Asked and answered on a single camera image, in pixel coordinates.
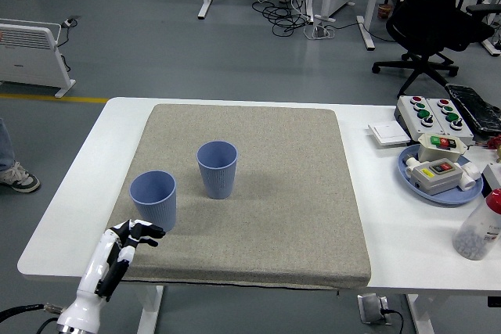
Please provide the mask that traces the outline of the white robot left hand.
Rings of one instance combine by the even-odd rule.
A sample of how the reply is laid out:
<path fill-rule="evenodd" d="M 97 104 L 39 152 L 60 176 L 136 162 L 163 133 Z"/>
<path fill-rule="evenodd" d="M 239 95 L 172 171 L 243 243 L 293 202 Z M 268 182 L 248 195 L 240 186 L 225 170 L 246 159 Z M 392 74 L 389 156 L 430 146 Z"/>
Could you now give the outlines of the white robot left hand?
<path fill-rule="evenodd" d="M 144 220 L 108 228 L 81 277 L 75 301 L 58 318 L 58 332 L 97 333 L 101 310 L 132 264 L 138 245 L 156 247 L 164 236 L 163 228 Z"/>

